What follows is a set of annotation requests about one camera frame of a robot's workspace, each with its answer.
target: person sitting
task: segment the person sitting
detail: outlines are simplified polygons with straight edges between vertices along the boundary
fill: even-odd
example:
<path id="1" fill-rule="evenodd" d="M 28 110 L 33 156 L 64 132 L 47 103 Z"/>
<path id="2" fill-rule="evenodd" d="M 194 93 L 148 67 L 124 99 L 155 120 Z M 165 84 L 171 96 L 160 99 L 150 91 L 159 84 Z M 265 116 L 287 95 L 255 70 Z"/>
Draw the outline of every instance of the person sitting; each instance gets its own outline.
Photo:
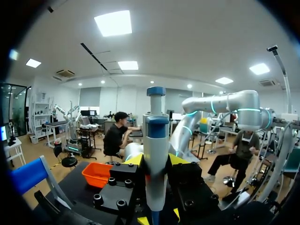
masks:
<path id="1" fill-rule="evenodd" d="M 221 165 L 234 164 L 238 168 L 235 186 L 231 192 L 235 193 L 244 178 L 246 177 L 246 170 L 252 158 L 252 155 L 259 153 L 259 136 L 252 131 L 240 131 L 236 136 L 230 154 L 220 155 L 215 158 L 208 171 L 209 176 L 204 178 L 206 182 L 214 182 L 216 173 Z"/>
<path id="2" fill-rule="evenodd" d="M 130 143 L 129 134 L 132 131 L 140 130 L 137 127 L 126 127 L 128 115 L 125 112 L 117 112 L 114 116 L 115 123 L 109 128 L 105 134 L 104 154 L 120 158 L 124 156 L 124 148 Z"/>

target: ceiling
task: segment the ceiling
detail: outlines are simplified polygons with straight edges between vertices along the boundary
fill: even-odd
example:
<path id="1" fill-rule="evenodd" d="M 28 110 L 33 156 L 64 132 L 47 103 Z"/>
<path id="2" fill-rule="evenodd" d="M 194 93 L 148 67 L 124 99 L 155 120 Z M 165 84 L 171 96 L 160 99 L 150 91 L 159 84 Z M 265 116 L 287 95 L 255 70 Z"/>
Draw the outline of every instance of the ceiling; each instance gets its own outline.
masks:
<path id="1" fill-rule="evenodd" d="M 221 90 L 280 90 L 264 88 L 259 80 L 276 79 L 284 86 L 282 72 L 267 47 L 278 45 L 291 89 L 300 82 L 299 57 L 290 37 L 269 12 L 255 0 L 59 0 L 53 13 L 45 11 L 32 26 L 10 76 L 51 78 L 69 69 L 76 79 L 64 85 L 150 86 L 215 93 Z M 94 17 L 130 10 L 132 34 L 103 37 Z M 80 45 L 84 43 L 108 69 Z M 29 58 L 40 61 L 26 66 Z M 136 60 L 139 70 L 121 71 L 117 61 Z M 265 63 L 270 72 L 255 75 L 249 67 Z M 221 77 L 234 80 L 221 85 Z"/>

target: blue light ring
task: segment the blue light ring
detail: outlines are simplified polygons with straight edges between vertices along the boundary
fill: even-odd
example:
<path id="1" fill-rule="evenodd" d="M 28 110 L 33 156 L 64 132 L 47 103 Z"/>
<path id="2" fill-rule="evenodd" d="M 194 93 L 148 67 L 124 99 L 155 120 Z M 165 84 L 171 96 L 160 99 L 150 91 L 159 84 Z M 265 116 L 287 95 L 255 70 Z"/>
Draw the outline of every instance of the blue light ring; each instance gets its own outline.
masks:
<path id="1" fill-rule="evenodd" d="M 252 108 L 243 108 L 243 109 L 238 109 L 238 112 L 239 111 L 256 111 L 256 112 L 260 112 L 261 110 L 260 109 L 252 109 Z"/>
<path id="2" fill-rule="evenodd" d="M 213 97 L 214 97 L 214 95 L 211 97 L 210 106 L 211 106 L 212 111 L 213 111 L 214 113 L 217 113 L 217 112 L 215 111 L 214 105 L 213 105 L 213 103 L 212 103 Z"/>
<path id="3" fill-rule="evenodd" d="M 186 114 L 187 116 L 192 116 L 192 115 L 194 115 L 194 114 L 196 114 L 198 111 L 195 111 L 195 112 L 191 112 L 191 113 L 188 113 L 188 114 Z"/>
<path id="4" fill-rule="evenodd" d="M 268 114 L 269 114 L 269 123 L 268 123 L 268 125 L 265 127 L 265 129 L 268 128 L 268 126 L 269 126 L 270 123 L 271 123 L 271 114 L 270 114 L 269 110 L 266 110 L 266 111 L 267 111 Z"/>
<path id="5" fill-rule="evenodd" d="M 185 129 L 187 129 L 191 133 L 191 135 L 193 134 L 193 132 L 192 132 L 192 130 L 190 128 L 188 128 L 186 126 L 182 126 L 182 127 L 185 128 Z"/>

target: air conditioning vent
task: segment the air conditioning vent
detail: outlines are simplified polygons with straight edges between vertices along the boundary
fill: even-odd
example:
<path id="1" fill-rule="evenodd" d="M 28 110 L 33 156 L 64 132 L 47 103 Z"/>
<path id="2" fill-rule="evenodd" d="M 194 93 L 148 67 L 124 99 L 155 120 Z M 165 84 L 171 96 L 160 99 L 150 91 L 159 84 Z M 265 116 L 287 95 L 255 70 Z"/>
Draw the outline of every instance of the air conditioning vent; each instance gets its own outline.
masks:
<path id="1" fill-rule="evenodd" d="M 259 81 L 259 84 L 260 84 L 261 86 L 263 86 L 263 87 L 271 87 L 271 86 L 275 86 L 276 83 L 277 83 L 276 81 L 270 80 L 270 79 Z"/>
<path id="2" fill-rule="evenodd" d="M 62 79 L 60 79 L 60 78 L 57 77 L 57 76 L 52 76 L 52 78 L 53 78 L 54 80 L 57 80 L 57 81 L 62 81 Z"/>
<path id="3" fill-rule="evenodd" d="M 71 70 L 66 70 L 66 69 L 59 70 L 56 72 L 56 74 L 64 78 L 71 78 L 75 76 L 75 73 L 73 73 Z"/>

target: computer monitor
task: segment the computer monitor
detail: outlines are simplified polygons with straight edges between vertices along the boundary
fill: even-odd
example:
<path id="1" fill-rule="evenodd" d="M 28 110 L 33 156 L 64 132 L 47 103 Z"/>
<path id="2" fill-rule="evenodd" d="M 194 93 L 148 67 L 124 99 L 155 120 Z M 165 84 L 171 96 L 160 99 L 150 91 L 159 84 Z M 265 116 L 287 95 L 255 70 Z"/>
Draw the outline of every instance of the computer monitor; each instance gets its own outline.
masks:
<path id="1" fill-rule="evenodd" d="M 1 127 L 1 140 L 2 141 L 6 141 L 7 140 L 5 126 Z"/>
<path id="2" fill-rule="evenodd" d="M 89 110 L 81 110 L 80 111 L 82 116 L 90 116 L 90 111 Z"/>
<path id="3" fill-rule="evenodd" d="M 89 118 L 87 117 L 87 116 L 82 116 L 81 117 L 81 123 L 82 123 L 82 125 L 89 125 L 90 124 L 90 120 L 89 120 Z"/>

